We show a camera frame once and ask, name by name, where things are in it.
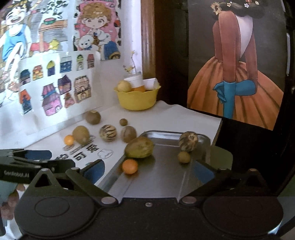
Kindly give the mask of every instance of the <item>blue glove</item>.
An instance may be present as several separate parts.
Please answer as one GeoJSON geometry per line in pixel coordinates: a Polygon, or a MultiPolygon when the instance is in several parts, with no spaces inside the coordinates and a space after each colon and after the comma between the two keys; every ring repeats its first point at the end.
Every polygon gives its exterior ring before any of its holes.
{"type": "Polygon", "coordinates": [[[217,97],[223,104],[223,116],[232,119],[235,96],[251,96],[255,94],[255,84],[251,80],[236,82],[220,82],[213,88],[217,92],[217,97]]]}

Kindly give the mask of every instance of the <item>small round fruit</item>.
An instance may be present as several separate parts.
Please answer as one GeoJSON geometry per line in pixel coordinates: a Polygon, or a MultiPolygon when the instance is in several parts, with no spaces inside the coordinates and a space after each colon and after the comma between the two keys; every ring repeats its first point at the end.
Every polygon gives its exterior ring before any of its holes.
{"type": "Polygon", "coordinates": [[[125,126],[121,131],[121,139],[125,143],[129,143],[131,140],[137,137],[137,133],[134,127],[125,126]]]}
{"type": "Polygon", "coordinates": [[[128,93],[132,91],[132,86],[130,82],[126,80],[122,80],[117,85],[118,92],[128,93]]]}
{"type": "Polygon", "coordinates": [[[185,151],[180,152],[180,153],[177,155],[177,157],[178,157],[178,161],[179,161],[180,163],[189,163],[189,162],[191,161],[191,156],[190,156],[190,154],[189,154],[188,152],[185,152],[185,151]]]}
{"type": "Polygon", "coordinates": [[[117,130],[113,125],[104,125],[100,129],[99,135],[104,141],[111,142],[116,139],[117,130]]]}
{"type": "Polygon", "coordinates": [[[122,164],[122,170],[126,174],[134,174],[138,170],[138,163],[133,159],[127,159],[122,164]]]}
{"type": "Polygon", "coordinates": [[[96,125],[100,123],[101,116],[99,112],[95,110],[88,111],[85,113],[85,120],[91,124],[91,125],[96,125]]]}
{"type": "Polygon", "coordinates": [[[78,126],[74,129],[72,133],[74,139],[81,145],[85,145],[90,141],[90,133],[88,129],[84,126],[78,126]]]}
{"type": "Polygon", "coordinates": [[[63,142],[65,143],[65,145],[71,146],[74,144],[74,137],[72,135],[67,135],[63,139],[63,142]]]}
{"type": "Polygon", "coordinates": [[[198,141],[198,135],[195,132],[185,132],[180,136],[178,145],[182,151],[191,152],[196,148],[198,141]]]}
{"type": "Polygon", "coordinates": [[[121,126],[126,126],[126,125],[128,125],[128,121],[127,121],[125,118],[122,118],[122,119],[120,120],[120,125],[121,125],[121,126]]]}

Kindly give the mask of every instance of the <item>colorful house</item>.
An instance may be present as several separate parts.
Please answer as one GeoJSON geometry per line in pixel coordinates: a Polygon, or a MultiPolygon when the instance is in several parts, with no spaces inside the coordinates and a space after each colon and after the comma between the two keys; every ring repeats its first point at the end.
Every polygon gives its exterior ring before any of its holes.
{"type": "Polygon", "coordinates": [[[60,59],[60,73],[70,72],[72,70],[72,57],[63,57],[60,59]]]}
{"type": "Polygon", "coordinates": [[[84,57],[82,54],[79,54],[77,56],[77,71],[84,69],[84,63],[83,63],[84,57]]]}
{"type": "Polygon", "coordinates": [[[91,97],[91,87],[87,76],[76,78],[74,88],[74,95],[77,103],[91,97]]]}
{"type": "Polygon", "coordinates": [[[68,108],[75,104],[75,100],[73,99],[70,93],[65,94],[65,108],[68,108]]]}
{"type": "Polygon", "coordinates": [[[22,90],[19,94],[19,102],[22,105],[24,114],[32,110],[31,97],[26,90],[22,90]]]}
{"type": "Polygon", "coordinates": [[[87,69],[93,68],[94,67],[94,55],[93,54],[88,54],[87,57],[87,69]]]}
{"type": "Polygon", "coordinates": [[[20,77],[19,77],[19,82],[20,82],[20,85],[25,85],[26,83],[30,82],[31,81],[31,77],[30,77],[30,72],[28,69],[25,69],[23,70],[21,73],[20,73],[20,77]]]}
{"type": "Polygon", "coordinates": [[[51,75],[55,74],[55,63],[54,63],[54,61],[50,61],[47,64],[46,68],[47,68],[47,76],[51,76],[51,75]]]}
{"type": "Polygon", "coordinates": [[[33,69],[33,81],[43,77],[42,65],[38,65],[33,69]]]}
{"type": "Polygon", "coordinates": [[[58,89],[61,95],[71,91],[72,83],[67,75],[64,75],[62,78],[58,80],[58,89]]]}
{"type": "Polygon", "coordinates": [[[46,116],[51,116],[62,109],[60,94],[56,92],[53,83],[43,87],[42,97],[42,107],[46,116]]]}

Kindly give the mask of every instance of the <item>striped ball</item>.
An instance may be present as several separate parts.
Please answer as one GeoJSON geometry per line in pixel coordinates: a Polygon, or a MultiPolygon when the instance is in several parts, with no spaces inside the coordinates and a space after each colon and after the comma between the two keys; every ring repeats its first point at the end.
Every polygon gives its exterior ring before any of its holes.
{"type": "Polygon", "coordinates": [[[111,142],[116,139],[117,130],[112,125],[104,125],[99,131],[100,137],[106,141],[111,142]]]}
{"type": "Polygon", "coordinates": [[[191,152],[193,151],[198,143],[198,135],[194,132],[185,132],[179,138],[179,146],[182,151],[191,152]]]}

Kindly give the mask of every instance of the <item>yellow bowl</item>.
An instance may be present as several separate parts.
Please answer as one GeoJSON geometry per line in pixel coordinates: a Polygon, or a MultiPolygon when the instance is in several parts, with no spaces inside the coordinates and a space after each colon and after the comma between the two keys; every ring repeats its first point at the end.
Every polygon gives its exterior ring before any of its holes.
{"type": "Polygon", "coordinates": [[[158,86],[157,89],[144,93],[138,91],[122,93],[118,92],[117,88],[114,88],[114,90],[117,93],[121,107],[127,110],[140,111],[149,109],[155,105],[160,88],[161,86],[158,86]]]}

